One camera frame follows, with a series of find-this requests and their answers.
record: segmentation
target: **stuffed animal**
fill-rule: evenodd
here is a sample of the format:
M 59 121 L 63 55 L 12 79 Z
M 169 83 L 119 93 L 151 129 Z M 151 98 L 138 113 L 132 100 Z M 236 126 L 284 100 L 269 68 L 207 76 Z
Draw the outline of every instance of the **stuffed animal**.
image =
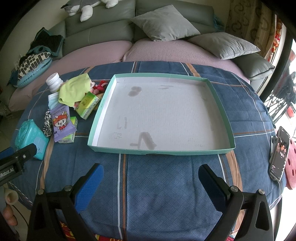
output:
M 69 14 L 69 16 L 75 15 L 78 11 L 81 11 L 80 21 L 86 21 L 93 15 L 93 7 L 99 5 L 101 1 L 98 0 L 70 0 L 61 8 Z M 118 0 L 102 0 L 106 3 L 106 8 L 114 7 Z
M 108 82 L 101 80 L 98 85 L 95 85 L 94 82 L 91 82 L 91 90 L 90 92 L 94 95 L 98 95 L 100 92 L 104 93 L 107 88 Z

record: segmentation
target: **leopard print fabric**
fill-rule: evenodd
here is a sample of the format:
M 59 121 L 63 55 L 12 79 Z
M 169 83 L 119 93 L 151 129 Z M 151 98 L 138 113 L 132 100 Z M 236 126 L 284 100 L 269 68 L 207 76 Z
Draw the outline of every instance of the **leopard print fabric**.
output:
M 43 124 L 43 133 L 46 137 L 50 137 L 52 135 L 53 126 L 52 126 L 52 118 L 50 114 L 50 110 L 45 113 L 44 117 L 45 121 Z

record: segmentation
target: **pink blanket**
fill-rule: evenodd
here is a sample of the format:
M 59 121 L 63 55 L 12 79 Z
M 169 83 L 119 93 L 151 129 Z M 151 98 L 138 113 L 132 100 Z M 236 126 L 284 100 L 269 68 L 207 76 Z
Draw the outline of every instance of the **pink blanket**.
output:
M 128 61 L 171 61 L 207 65 L 232 72 L 250 83 L 230 59 L 221 60 L 203 48 L 180 39 L 155 42 L 148 38 L 141 39 L 124 55 L 123 62 Z

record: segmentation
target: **face mask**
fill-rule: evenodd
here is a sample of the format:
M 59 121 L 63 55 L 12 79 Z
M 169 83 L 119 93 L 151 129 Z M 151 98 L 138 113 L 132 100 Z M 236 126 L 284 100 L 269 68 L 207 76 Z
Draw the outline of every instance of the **face mask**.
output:
M 54 109 L 59 104 L 59 92 L 53 93 L 48 96 L 48 108 Z

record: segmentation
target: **tray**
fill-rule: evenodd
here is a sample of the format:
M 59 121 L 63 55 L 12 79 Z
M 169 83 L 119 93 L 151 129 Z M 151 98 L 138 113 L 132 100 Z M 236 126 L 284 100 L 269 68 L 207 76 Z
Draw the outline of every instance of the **tray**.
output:
M 205 155 L 235 148 L 229 120 L 209 80 L 159 74 L 116 74 L 88 139 L 94 151 Z

